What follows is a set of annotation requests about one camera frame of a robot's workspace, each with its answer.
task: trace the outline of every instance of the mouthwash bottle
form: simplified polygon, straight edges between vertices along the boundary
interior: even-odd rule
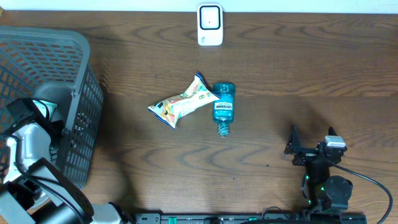
[[[213,121],[218,124],[218,135],[223,138],[229,133],[229,124],[234,122],[235,85],[215,83],[213,93],[220,96],[214,102]]]

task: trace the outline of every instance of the wood grain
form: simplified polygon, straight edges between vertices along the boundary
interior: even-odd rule
[[[224,42],[197,44],[196,14],[6,11],[0,24],[70,29],[91,45],[104,110],[90,178],[93,203],[131,212],[299,209],[303,167],[283,154],[291,124],[314,146],[333,125],[348,144],[341,165],[398,196],[398,17],[349,14],[224,15]],[[176,131],[147,107],[182,93],[201,71],[237,86],[236,122],[221,139],[211,105]],[[376,223],[387,195],[360,178],[349,211]],[[386,223],[398,222],[394,207]]]

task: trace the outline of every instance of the black cable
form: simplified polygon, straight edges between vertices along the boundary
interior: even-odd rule
[[[45,178],[45,177],[38,177],[38,176],[35,176],[35,175],[30,175],[30,176],[33,177],[33,178],[35,178],[36,180],[41,180],[41,181],[50,182],[51,184],[55,184],[55,185],[58,185],[58,186],[63,187],[63,185],[60,184],[60,183],[59,183],[58,181],[56,181],[56,180],[48,179],[48,178]]]
[[[352,170],[349,170],[349,169],[347,169],[347,168],[344,168],[344,167],[341,167],[341,166],[339,166],[339,165],[336,165],[334,162],[330,161],[329,159],[326,159],[326,161],[327,161],[328,164],[331,165],[331,166],[334,166],[334,167],[336,167],[336,168],[338,168],[338,169],[341,169],[341,170],[343,170],[343,171],[345,171],[345,172],[347,172],[347,173],[350,173],[350,174],[356,175],[356,176],[358,176],[358,177],[364,178],[365,180],[368,180],[368,181],[370,181],[370,182],[376,184],[377,186],[379,186],[381,189],[383,189],[383,190],[387,193],[388,198],[389,198],[388,208],[387,208],[387,211],[385,212],[385,214],[383,215],[383,217],[382,217],[382,218],[380,219],[380,221],[377,223],[377,224],[382,224],[382,223],[386,220],[386,218],[388,217],[388,215],[390,214],[390,212],[391,212],[391,210],[392,210],[392,204],[394,203],[394,200],[392,199],[392,195],[391,195],[390,191],[387,189],[387,187],[385,187],[384,185],[380,184],[379,182],[373,180],[373,179],[370,178],[370,177],[366,177],[365,175],[359,174],[359,173],[354,172],[354,171],[352,171]]]
[[[47,106],[45,103],[41,102],[41,100],[40,100],[40,99],[37,99],[37,98],[31,98],[31,100],[37,101],[37,102],[39,102],[39,103],[41,103],[42,105],[44,105],[44,106],[45,106],[45,110],[46,110],[46,113],[45,113],[45,119],[47,119],[47,120],[49,120],[49,121],[50,121],[50,110],[49,110],[48,106]]]
[[[304,174],[303,181],[301,183],[301,193],[303,194],[304,198],[308,198],[307,193],[305,193],[305,183],[307,181],[307,174]]]
[[[34,176],[32,176],[32,175],[30,175],[30,174],[27,174],[26,172],[24,172],[24,171],[21,169],[21,163],[20,163],[20,161],[19,161],[19,156],[18,156],[18,155],[20,154],[18,145],[19,145],[19,142],[21,142],[21,140],[20,140],[18,137],[13,136],[13,135],[11,135],[11,134],[0,133],[0,135],[5,136],[5,137],[9,137],[9,138],[13,138],[13,139],[15,139],[15,141],[17,142],[17,147],[16,147],[16,148],[17,148],[17,152],[16,152],[16,156],[15,156],[15,163],[14,163],[14,165],[17,167],[17,170],[21,173],[21,175],[22,175],[23,177],[25,177],[26,179],[30,180],[31,182],[33,182],[34,184],[38,185],[39,187],[43,188],[44,190],[47,190],[47,191],[50,192],[51,194],[54,194],[54,196],[56,196],[56,197],[59,198],[61,201],[63,201],[66,205],[68,205],[68,207],[69,207],[70,209],[72,209],[72,211],[73,211],[73,212],[75,213],[75,215],[78,217],[79,222],[80,222],[81,224],[84,224],[84,223],[85,223],[85,222],[84,222],[84,219],[85,219],[85,218],[83,217],[83,215],[77,210],[77,208],[76,208],[70,201],[68,201],[64,196],[62,196],[60,193],[56,192],[54,189],[52,189],[52,188],[50,188],[49,186],[47,186],[47,185],[41,183],[41,182],[38,181]]]
[[[261,214],[261,219],[263,220],[263,219],[265,218],[266,213],[267,213],[270,209],[273,209],[273,208],[278,209],[278,210],[285,216],[285,218],[289,219],[289,217],[284,213],[284,211],[282,211],[282,209],[280,209],[278,206],[271,206],[271,207],[265,209],[265,210],[263,211],[263,213]]]

